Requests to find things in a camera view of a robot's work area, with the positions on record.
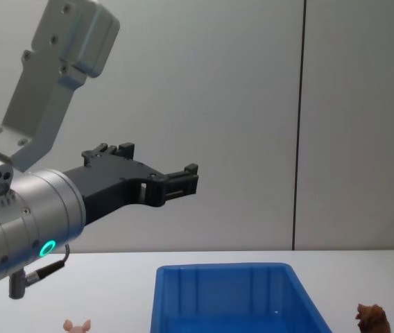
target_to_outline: white wall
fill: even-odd
[[[297,249],[394,248],[394,1],[308,0]]]
[[[1,1],[0,120],[46,1]],[[122,23],[102,76],[76,92],[32,170],[136,143],[164,172],[200,165],[198,194],[126,207],[77,251],[291,247],[302,0],[103,0]]]

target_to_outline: green led ring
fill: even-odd
[[[56,246],[57,243],[55,241],[46,242],[40,250],[40,257],[44,257],[45,255],[51,253]]]

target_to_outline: gray arm segment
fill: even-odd
[[[0,126],[0,160],[25,171],[52,148],[75,90],[101,74],[119,21],[92,0],[49,0]]]

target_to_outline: screw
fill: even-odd
[[[69,4],[66,3],[66,4],[63,6],[63,9],[61,10],[61,12],[62,12],[63,14],[67,14],[70,10],[71,10],[71,6],[70,6]]]
[[[54,45],[54,44],[57,44],[57,43],[58,43],[58,36],[57,35],[53,35],[51,37],[51,44]]]
[[[27,139],[21,139],[17,142],[17,144],[21,147],[28,143]]]
[[[67,66],[66,66],[66,65],[61,66],[61,67],[60,67],[60,73],[61,73],[61,74],[64,74],[64,73],[66,73],[66,72],[67,72]]]
[[[23,60],[29,60],[30,57],[31,52],[29,50],[25,50],[25,52],[23,52]]]

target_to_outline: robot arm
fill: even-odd
[[[95,1],[48,2],[0,126],[0,160],[25,171],[51,150],[75,90],[101,74],[119,29]]]
[[[93,0],[49,0],[23,54],[23,73],[0,126],[0,280],[10,297],[65,265],[84,227],[129,204],[160,207],[196,193],[198,167],[163,174],[133,160],[134,145],[101,144],[83,165],[14,176],[51,150],[74,91],[103,70],[119,22]],[[24,267],[65,246],[64,260],[25,274]]]

